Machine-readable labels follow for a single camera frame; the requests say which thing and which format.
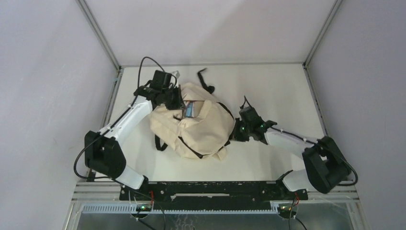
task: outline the metal frame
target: metal frame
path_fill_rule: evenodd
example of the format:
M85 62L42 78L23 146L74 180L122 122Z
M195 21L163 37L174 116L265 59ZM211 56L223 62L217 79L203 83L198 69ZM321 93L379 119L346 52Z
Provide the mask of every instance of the metal frame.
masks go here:
M152 193L160 207L166 210L186 209L189 211L242 211L264 210L266 202L284 200L291 202L295 197L308 200L304 189L296 192L281 190L279 181L209 181L209 182L149 182L138 192L122 185L119 199L143 200Z
M196 63L196 64L162 64L161 66L170 67L170 66L233 66L233 65L283 65L283 64L303 64L301 61L293 62L219 62L219 63ZM143 67L156 67L155 64L142 64ZM139 64L136 65L122 65L122 68L127 67L139 67Z
M313 43L309 54L306 57L306 60L303 62L303 66L305 68L307 68L309 66L310 62L312 61L312 58L313 58L318 46L320 45L321 40L323 39L324 35L326 34L327 29L331 25L331 22L333 21L334 17L336 16L337 11L340 9L340 6L343 3L343 1L344 0L336 0L334 2L333 7L331 8L330 12L328 13L327 18L324 21L324 24L321 27L321 30L318 33L317 38L316 38L315 42Z
M97 23L93 13L90 10L89 5L85 0L76 0L80 9L82 10L83 14L85 15L86 19L88 20L89 25L91 26L93 32L96 34L97 39L99 40L101 46L103 47L104 51L106 51L107 56L109 57L110 61L114 65L117 71L120 71L120 64L110 47L109 43L107 42L106 37L104 36L103 31L101 30L99 24Z
M117 96L117 92L121 83L121 77L123 75L123 67L120 66L113 50L111 49L106 37L104 36L99 24L94 18L89 5L86 0L76 0L82 12L84 13L89 25L97 36L101 46L105 50L109 59L111 60L113 66L117 70L116 81L113 84L111 95L109 98L109 103L106 106L105 116L102 121L102 127L105 126L112 115L112 110L114 102ZM320 119L320 123L323 127L323 132L327 135L327 127L325 125L320 106L318 104L318 99L316 92L313 88L311 77L307 71L307 67L311 62L314 53L316 52L320 42L322 41L326 31L328 30L334 16L336 15L338 9L340 8L343 0L336 0L332 9L329 12L315 42L312 45L309 54L307 55L305 61L302 63L304 68L304 73L306 75L307 82L317 109L317 114ZM298 64L287 63L287 62L264 62L264 63L214 63L214 65L233 65L233 64ZM183 64L180 66L190 66L192 64ZM135 213L135 209L129 201L120 201L122 187L115 182L78 182L76 189L74 191L68 214L65 220L64 229L65 230L75 230L78 227L79 219L82 213ZM317 191L308 191L308 200L301 200L301 203L345 203L347 210L350 214L350 219L355 230L368 230L368 224L364 216L358 194L354 186L350 187L340 187L337 186L329 194L321 194ZM138 201L139 204L148 203L149 201ZM221 210L207 210L207 211L184 211L184 210L167 210L168 214L276 214L277 207L279 204L287 204L290 201L287 200L274 200L270 201L270 208L264 210L233 210L233 211L221 211ZM160 210L153 210L152 213L160 213Z
M64 224L64 230L75 230L83 213L104 214L135 214L135 203L128 200L119 200L122 187L115 182L79 182L76 185L68 215ZM301 204L346 204L354 230L368 230L368 225L363 215L363 210L354 186L335 187L329 194L321 194L315 190L308 191L308 200L301 200ZM137 201L138 204L147 204L149 201ZM166 214L277 214L278 207L290 204L291 201L270 201L268 209L261 210L165 210ZM158 209L152 210L153 214L160 214Z

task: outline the gray wall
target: gray wall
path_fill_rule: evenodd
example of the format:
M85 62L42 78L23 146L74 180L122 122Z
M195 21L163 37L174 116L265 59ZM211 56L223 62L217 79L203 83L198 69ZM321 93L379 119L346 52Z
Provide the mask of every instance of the gray wall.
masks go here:
M1 1L0 31L0 229L61 229L115 70L75 1Z
M122 65L303 62L335 0L88 0Z
M404 229L406 1L345 1L310 64L372 229Z

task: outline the white enclosure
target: white enclosure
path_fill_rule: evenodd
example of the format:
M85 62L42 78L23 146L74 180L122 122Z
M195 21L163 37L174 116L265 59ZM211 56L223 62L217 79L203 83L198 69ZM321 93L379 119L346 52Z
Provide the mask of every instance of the white enclosure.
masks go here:
M303 63L334 0L87 1L120 65Z
M405 11L402 0L1 2L0 229L71 229L72 166L84 135L122 112L144 56L178 70L181 83L198 83L207 67L207 83L234 115L246 95L264 120L331 136L359 174L369 227L404 228L394 208L406 183ZM151 181L275 180L304 166L253 141L227 148L224 161L202 162L156 151L147 119L123 146ZM79 185L74 197L88 193ZM119 189L106 194L115 200ZM348 189L356 205L343 207L356 213ZM362 216L350 221L369 229Z

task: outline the backpack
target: backpack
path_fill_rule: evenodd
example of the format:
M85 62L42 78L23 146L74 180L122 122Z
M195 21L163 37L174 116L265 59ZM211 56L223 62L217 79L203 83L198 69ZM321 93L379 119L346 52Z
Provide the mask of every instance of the backpack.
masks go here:
M168 110L157 106L149 115L150 128L155 134L155 146L163 151L170 146L181 157L204 159L216 156L222 160L230 143L234 128L234 117L227 107L211 93L200 72L202 87L192 83L181 85L181 96L185 108Z

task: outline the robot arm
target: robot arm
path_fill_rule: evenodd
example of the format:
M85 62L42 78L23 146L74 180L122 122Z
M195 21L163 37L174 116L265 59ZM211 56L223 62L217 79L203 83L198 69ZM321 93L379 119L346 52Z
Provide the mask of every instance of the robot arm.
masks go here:
M157 70L152 81L134 92L135 98L113 123L85 136L85 164L133 189L138 189L145 177L127 165L121 146L138 123L160 104L168 109L181 109L183 101L176 77Z
M251 105L242 108L239 113L241 120L236 121L234 140L249 141L249 137L253 137L303 159L305 169L289 171L277 180L283 182L289 191L315 188L326 194L353 171L332 138L307 138L288 132L276 122L263 121Z

